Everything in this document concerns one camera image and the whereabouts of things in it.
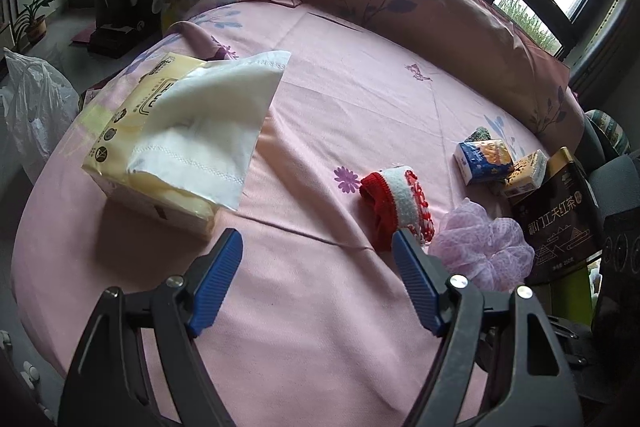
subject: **white tissue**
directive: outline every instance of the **white tissue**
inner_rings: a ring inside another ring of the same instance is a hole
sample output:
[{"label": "white tissue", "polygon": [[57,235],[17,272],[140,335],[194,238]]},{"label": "white tissue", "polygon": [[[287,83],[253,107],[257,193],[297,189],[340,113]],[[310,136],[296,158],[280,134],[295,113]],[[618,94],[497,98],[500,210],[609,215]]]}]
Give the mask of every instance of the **white tissue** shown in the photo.
[{"label": "white tissue", "polygon": [[255,143],[289,52],[215,60],[154,102],[127,165],[238,209]]}]

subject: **floor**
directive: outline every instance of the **floor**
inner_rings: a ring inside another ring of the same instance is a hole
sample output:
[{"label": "floor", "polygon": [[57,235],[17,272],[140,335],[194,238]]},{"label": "floor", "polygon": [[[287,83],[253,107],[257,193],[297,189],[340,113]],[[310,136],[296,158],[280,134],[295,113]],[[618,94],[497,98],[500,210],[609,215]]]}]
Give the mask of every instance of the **floor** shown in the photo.
[{"label": "floor", "polygon": [[[152,36],[118,59],[90,54],[84,46],[72,44],[71,38],[93,19],[92,9],[70,10],[62,14],[49,24],[47,35],[27,54],[50,62],[78,92],[82,92],[126,67],[159,38],[159,35]],[[0,80],[0,86],[5,81],[6,78]],[[10,285],[15,233],[31,188],[8,135],[4,112],[0,110],[0,330],[8,331],[12,338],[15,367],[21,369],[22,363],[28,360],[39,370],[40,401],[57,418],[63,378],[38,354],[25,334]]]}]

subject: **pocket tissue pack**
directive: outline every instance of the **pocket tissue pack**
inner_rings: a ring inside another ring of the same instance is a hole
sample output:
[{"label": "pocket tissue pack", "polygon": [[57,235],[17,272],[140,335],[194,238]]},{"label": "pocket tissue pack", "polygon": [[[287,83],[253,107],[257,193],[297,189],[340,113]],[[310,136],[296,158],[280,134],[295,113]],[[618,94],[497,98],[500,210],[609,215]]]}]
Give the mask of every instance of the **pocket tissue pack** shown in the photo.
[{"label": "pocket tissue pack", "polygon": [[540,149],[516,161],[513,172],[500,187],[501,194],[511,198],[540,188],[545,178],[546,162],[546,155]]},{"label": "pocket tissue pack", "polygon": [[82,168],[107,197],[209,237],[237,210],[289,52],[205,62],[166,54],[130,93]]},{"label": "pocket tissue pack", "polygon": [[462,142],[453,156],[465,185],[503,180],[513,171],[513,160],[502,140]]}]

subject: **metal screw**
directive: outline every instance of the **metal screw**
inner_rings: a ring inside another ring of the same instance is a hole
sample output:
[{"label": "metal screw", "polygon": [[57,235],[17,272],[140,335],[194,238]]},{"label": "metal screw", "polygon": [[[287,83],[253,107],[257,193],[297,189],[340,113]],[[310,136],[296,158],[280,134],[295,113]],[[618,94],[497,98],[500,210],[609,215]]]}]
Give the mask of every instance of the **metal screw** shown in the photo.
[{"label": "metal screw", "polygon": [[7,331],[0,330],[0,349],[8,349],[9,347],[12,347],[9,333]]},{"label": "metal screw", "polygon": [[104,292],[102,292],[102,294],[105,297],[117,297],[120,293],[120,288],[118,288],[117,286],[110,286],[108,287]]},{"label": "metal screw", "polygon": [[47,418],[49,418],[51,421],[53,421],[53,413],[47,409],[46,407],[43,406],[43,404],[39,403],[38,407],[40,407],[40,410],[42,411],[42,413],[44,414],[44,416],[46,416]]},{"label": "metal screw", "polygon": [[184,277],[182,275],[172,275],[168,277],[164,282],[169,288],[179,288],[184,284]]},{"label": "metal screw", "polygon": [[518,286],[516,292],[523,299],[530,299],[533,296],[533,290],[528,286]]},{"label": "metal screw", "polygon": [[27,362],[26,360],[24,361],[24,363],[22,364],[22,368],[24,369],[24,372],[29,375],[29,378],[31,378],[32,382],[37,382],[38,380],[40,380],[40,373],[39,371],[31,364],[31,362]]},{"label": "metal screw", "polygon": [[449,282],[455,288],[464,288],[469,284],[468,279],[464,275],[452,275]]}]

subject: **green leaves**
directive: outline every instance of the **green leaves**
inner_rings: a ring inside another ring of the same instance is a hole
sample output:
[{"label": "green leaves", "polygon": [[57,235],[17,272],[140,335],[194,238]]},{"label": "green leaves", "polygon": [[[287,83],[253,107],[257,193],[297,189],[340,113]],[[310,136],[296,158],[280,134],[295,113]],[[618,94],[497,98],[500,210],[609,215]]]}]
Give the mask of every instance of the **green leaves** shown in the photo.
[{"label": "green leaves", "polygon": [[544,51],[553,52],[558,48],[558,41],[553,33],[542,26],[542,20],[520,0],[501,0],[500,8]]},{"label": "green leaves", "polygon": [[34,26],[38,21],[38,10],[43,6],[49,7],[52,2],[53,0],[33,0],[30,4],[23,4],[25,10],[14,22],[13,32],[16,43],[20,41],[22,33],[30,26]]}]

